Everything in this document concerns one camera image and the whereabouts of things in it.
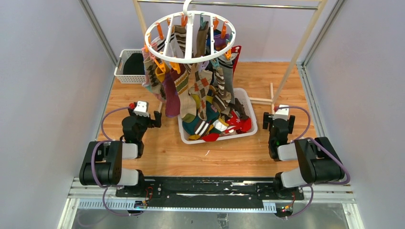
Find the pink patterned sock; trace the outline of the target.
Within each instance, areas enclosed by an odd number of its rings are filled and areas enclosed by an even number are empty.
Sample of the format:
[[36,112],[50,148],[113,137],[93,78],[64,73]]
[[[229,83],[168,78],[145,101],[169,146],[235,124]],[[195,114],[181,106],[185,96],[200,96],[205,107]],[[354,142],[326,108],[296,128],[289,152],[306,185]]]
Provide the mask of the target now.
[[150,52],[147,52],[146,48],[142,48],[143,64],[145,71],[145,82],[142,84],[148,91],[156,93],[159,88],[159,81],[156,77],[155,70],[156,64],[150,56]]

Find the orange clothes clip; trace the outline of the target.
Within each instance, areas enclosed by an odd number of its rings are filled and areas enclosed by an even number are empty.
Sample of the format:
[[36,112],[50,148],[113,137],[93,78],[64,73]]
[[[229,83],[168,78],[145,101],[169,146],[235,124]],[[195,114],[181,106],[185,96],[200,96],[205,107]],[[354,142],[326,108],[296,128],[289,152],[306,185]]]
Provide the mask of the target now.
[[177,74],[181,73],[181,68],[180,68],[180,64],[177,62],[170,62],[170,66],[172,67],[173,70],[175,70],[177,72]]

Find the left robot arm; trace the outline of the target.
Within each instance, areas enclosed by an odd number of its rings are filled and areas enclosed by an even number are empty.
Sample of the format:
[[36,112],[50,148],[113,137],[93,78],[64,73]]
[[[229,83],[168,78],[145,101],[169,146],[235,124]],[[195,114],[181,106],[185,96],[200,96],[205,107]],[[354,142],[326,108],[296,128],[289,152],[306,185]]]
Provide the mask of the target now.
[[145,132],[161,127],[161,113],[153,114],[154,119],[148,113],[133,111],[121,122],[123,135],[119,140],[89,142],[79,171],[81,185],[119,187],[124,194],[143,196],[147,184],[142,171],[123,168],[123,160],[142,157]]

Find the maroon purple striped sock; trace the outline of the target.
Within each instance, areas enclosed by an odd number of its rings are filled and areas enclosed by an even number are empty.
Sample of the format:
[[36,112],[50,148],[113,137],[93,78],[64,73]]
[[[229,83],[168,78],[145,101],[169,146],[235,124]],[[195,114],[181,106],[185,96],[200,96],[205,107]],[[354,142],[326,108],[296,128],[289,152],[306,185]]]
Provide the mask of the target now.
[[169,118],[176,117],[180,114],[180,99],[170,73],[165,74],[163,86],[166,94],[165,115]]

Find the brown argyle sock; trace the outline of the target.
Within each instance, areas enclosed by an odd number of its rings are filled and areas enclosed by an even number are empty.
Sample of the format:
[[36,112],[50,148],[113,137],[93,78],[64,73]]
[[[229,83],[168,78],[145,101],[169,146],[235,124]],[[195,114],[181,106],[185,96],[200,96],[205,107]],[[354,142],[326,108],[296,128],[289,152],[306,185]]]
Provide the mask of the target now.
[[147,57],[144,60],[144,67],[145,67],[145,76],[147,77],[149,83],[146,83],[146,88],[156,96],[165,97],[164,89],[162,87],[162,83],[157,78],[155,71],[157,69],[157,65],[150,57]]

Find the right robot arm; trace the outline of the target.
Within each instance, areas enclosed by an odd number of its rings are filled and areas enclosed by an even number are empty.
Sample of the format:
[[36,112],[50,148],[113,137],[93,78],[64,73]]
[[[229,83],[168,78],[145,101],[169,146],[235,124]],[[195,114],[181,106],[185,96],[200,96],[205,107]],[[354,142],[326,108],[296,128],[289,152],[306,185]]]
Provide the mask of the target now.
[[270,157],[276,162],[298,162],[297,168],[276,173],[272,186],[258,189],[265,193],[272,191],[280,199],[294,194],[301,186],[339,182],[346,176],[343,164],[327,137],[288,141],[294,121],[293,115],[268,112],[263,115],[263,129],[269,131]]

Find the white round clip hanger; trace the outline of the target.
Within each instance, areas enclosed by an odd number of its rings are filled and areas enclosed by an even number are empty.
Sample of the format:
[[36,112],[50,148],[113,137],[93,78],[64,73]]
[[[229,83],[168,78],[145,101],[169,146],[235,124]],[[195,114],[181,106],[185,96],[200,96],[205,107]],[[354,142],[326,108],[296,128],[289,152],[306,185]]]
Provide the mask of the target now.
[[[167,15],[161,19],[155,21],[146,31],[144,37],[144,47],[148,52],[152,54],[153,57],[157,57],[163,61],[167,62],[177,62],[182,64],[191,64],[206,62],[213,59],[216,59],[220,56],[224,56],[227,60],[231,60],[231,48],[234,45],[236,37],[236,29],[233,24],[226,18],[207,11],[199,10],[188,10],[188,3],[191,0],[185,0],[182,11]],[[194,20],[195,16],[200,15],[200,23],[203,25],[204,18],[207,18],[207,25],[210,29],[210,54],[203,56],[197,55],[197,52],[193,50],[193,42],[197,40],[197,37],[194,35]],[[174,56],[174,54],[167,54],[167,48],[170,43],[171,34],[174,32],[174,19],[179,17],[181,19],[181,26],[185,27],[187,30],[186,35],[186,50],[185,56],[180,58]],[[222,22],[223,26],[221,28],[220,38],[225,40],[225,45],[221,50],[216,50],[215,45],[217,42],[214,38],[214,30],[217,28],[219,23]],[[158,51],[152,48],[152,43],[150,42],[150,33],[156,29],[159,34],[159,38],[163,40],[165,47],[162,51]]]

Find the rust green striped sock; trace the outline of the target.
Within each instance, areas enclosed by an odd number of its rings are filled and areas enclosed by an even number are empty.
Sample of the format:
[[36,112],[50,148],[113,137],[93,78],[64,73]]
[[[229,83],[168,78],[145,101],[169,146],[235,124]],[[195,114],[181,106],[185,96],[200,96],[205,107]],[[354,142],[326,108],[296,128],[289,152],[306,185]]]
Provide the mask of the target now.
[[186,123],[192,122],[196,117],[196,102],[189,94],[189,73],[183,64],[179,64],[180,72],[171,70],[171,78],[180,99],[180,117]]

